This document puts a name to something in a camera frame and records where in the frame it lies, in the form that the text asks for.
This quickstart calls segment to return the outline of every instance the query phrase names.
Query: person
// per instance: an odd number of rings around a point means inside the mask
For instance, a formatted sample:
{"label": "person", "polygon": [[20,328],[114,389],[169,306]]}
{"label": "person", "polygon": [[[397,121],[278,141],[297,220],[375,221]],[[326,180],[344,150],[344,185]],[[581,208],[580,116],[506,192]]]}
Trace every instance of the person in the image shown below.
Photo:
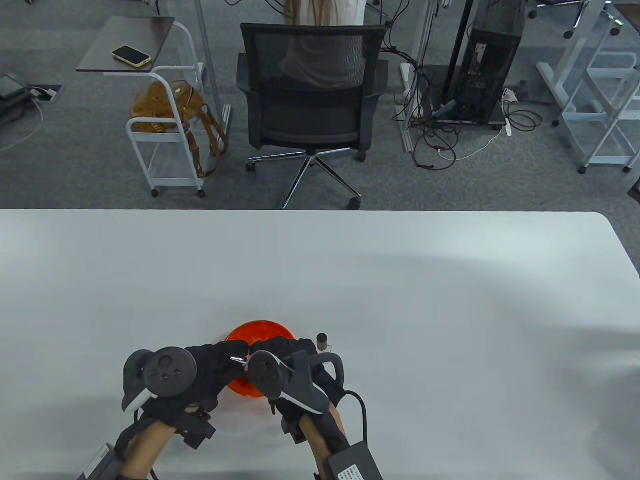
{"label": "person", "polygon": [[[287,0],[285,21],[300,26],[356,26],[359,0]],[[286,77],[317,88],[359,86],[364,76],[358,37],[295,36],[280,67]]]}
{"label": "person", "polygon": [[[306,350],[310,355],[317,353],[311,340],[287,340],[282,337],[267,342],[257,342],[251,348],[246,342],[227,341],[216,345],[187,348],[187,350],[193,355],[198,365],[196,380],[187,392],[178,397],[149,400],[143,407],[145,415],[153,416],[158,413],[158,417],[167,419],[170,418],[171,412],[175,413],[176,408],[189,411],[198,404],[216,405],[220,392],[243,373],[243,368],[239,364],[229,362],[232,356],[246,356],[248,353],[258,350],[269,351],[278,358],[286,358],[301,350]],[[335,420],[335,425],[345,438],[342,419],[336,408],[344,397],[344,391],[325,371],[324,367],[316,367],[312,372],[312,377],[314,383],[331,400],[330,413]],[[300,407],[284,399],[276,400],[273,404],[287,422],[299,422],[300,429],[316,459],[320,478],[327,480],[323,464],[331,456],[329,443],[331,438],[326,438],[321,434],[316,423]],[[144,480],[149,476],[163,449],[176,434],[176,429],[167,423],[156,420],[149,428],[131,440],[125,452],[125,463],[120,473],[122,480]]]}

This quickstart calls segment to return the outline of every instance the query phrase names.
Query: brown backpack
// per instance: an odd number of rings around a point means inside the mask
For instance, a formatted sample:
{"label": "brown backpack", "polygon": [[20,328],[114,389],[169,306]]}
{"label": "brown backpack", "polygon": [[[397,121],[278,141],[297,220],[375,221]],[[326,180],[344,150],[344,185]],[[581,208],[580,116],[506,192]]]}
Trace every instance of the brown backpack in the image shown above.
{"label": "brown backpack", "polygon": [[[184,126],[184,132],[186,133],[187,140],[189,141],[189,149],[193,155],[193,165],[196,168],[199,178],[205,178],[211,175],[215,168],[209,172],[205,172],[200,164],[200,148],[196,143],[196,139],[193,133],[189,129],[189,121],[194,118],[199,118],[202,125],[209,137],[210,152],[216,155],[216,158],[220,160],[220,155],[227,151],[228,139],[222,126],[211,114],[211,108],[207,105],[202,98],[202,95],[198,93],[188,82],[185,80],[178,80],[170,83],[173,91],[173,98],[175,104],[180,112],[180,121]],[[144,87],[136,96],[133,108],[131,109],[131,118],[173,118],[173,110],[169,103],[169,98],[166,94],[166,88],[159,82],[155,81],[152,84]],[[218,139],[211,130],[211,127],[216,129],[216,132],[222,139],[224,149],[220,151],[218,145]],[[167,130],[175,128],[175,124],[135,124],[134,129],[140,133],[165,133]]]}

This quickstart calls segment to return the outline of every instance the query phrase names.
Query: white shirt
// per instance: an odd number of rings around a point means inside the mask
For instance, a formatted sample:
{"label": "white shirt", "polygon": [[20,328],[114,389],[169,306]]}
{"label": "white shirt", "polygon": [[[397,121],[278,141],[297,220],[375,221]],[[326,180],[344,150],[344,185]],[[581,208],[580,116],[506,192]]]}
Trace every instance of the white shirt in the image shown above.
{"label": "white shirt", "polygon": [[[366,0],[335,0],[329,26],[362,25],[359,7]],[[315,26],[311,0],[300,0],[300,25]],[[365,61],[356,38],[295,38],[282,61],[282,72],[320,88],[340,88],[361,83]]]}

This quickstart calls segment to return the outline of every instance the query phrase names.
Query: dark tabletop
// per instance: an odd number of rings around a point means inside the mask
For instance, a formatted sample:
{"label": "dark tabletop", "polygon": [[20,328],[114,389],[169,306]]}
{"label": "dark tabletop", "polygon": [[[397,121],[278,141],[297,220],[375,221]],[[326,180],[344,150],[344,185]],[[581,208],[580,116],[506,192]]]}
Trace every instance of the dark tabletop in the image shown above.
{"label": "dark tabletop", "polygon": [[[150,72],[174,21],[173,17],[111,17],[76,72]],[[114,59],[111,52],[123,45],[146,53],[151,61],[135,68]]]}
{"label": "dark tabletop", "polygon": [[614,7],[640,33],[640,5],[620,3],[614,5]]}

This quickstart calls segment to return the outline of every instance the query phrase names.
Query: smartphone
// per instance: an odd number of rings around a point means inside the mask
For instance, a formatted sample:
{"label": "smartphone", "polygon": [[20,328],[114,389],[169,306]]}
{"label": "smartphone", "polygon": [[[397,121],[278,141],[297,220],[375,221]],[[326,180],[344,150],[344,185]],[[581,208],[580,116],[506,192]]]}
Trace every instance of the smartphone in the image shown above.
{"label": "smartphone", "polygon": [[123,61],[127,65],[140,68],[151,61],[151,57],[146,53],[142,53],[140,50],[123,45],[119,49],[111,52],[113,57],[117,60]]}

